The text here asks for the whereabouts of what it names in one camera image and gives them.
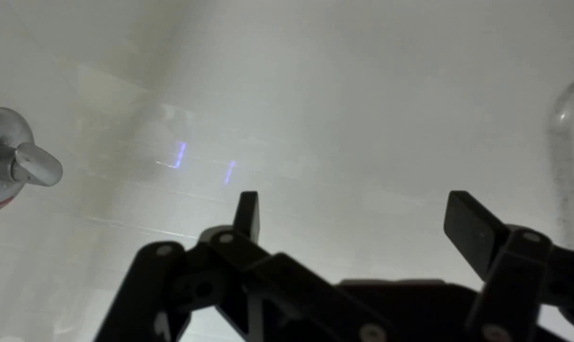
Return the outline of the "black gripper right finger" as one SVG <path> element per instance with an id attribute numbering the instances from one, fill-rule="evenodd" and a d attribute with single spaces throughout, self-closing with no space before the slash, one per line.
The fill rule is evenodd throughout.
<path id="1" fill-rule="evenodd" d="M 448 193 L 442 231 L 482 280 L 465 316 L 469 339 L 564 342 L 537 316 L 541 305 L 553 305 L 574 324 L 574 248 L 501 221 L 465 189 Z"/>

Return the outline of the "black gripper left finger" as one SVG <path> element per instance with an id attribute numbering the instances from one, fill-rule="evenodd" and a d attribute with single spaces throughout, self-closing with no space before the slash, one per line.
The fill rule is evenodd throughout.
<path id="1" fill-rule="evenodd" d="M 216 309 L 245 342 L 389 342 L 387 320 L 290 256 L 258 246 L 258 195 L 190 248 L 140 246 L 93 342 L 178 342 Z"/>

